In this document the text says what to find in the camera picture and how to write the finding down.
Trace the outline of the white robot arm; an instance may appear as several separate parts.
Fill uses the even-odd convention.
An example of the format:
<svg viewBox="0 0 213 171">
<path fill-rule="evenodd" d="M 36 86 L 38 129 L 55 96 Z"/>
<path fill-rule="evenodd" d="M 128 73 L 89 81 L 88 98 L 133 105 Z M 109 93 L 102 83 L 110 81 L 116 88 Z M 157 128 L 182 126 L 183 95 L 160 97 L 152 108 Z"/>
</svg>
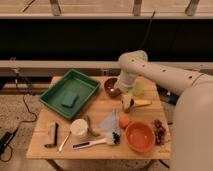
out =
<svg viewBox="0 0 213 171">
<path fill-rule="evenodd" d="M 170 171 L 213 171 L 213 76 L 154 64 L 133 51 L 118 59 L 116 87 L 126 93 L 141 75 L 179 96 L 174 110 Z"/>
</svg>

